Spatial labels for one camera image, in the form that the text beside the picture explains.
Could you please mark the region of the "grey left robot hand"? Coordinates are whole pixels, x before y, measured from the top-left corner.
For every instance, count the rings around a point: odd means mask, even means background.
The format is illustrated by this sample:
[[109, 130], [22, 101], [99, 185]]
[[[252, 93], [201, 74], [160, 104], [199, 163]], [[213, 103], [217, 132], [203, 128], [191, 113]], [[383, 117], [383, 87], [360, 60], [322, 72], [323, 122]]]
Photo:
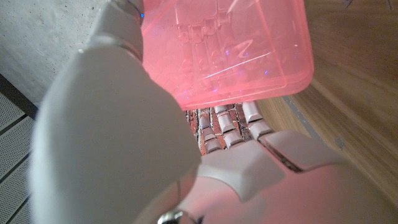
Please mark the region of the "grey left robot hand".
[[221, 107], [206, 155], [174, 98], [144, 70], [142, 1], [108, 1], [37, 114], [36, 223], [396, 223], [397, 207], [352, 163], [243, 104], [245, 141]]

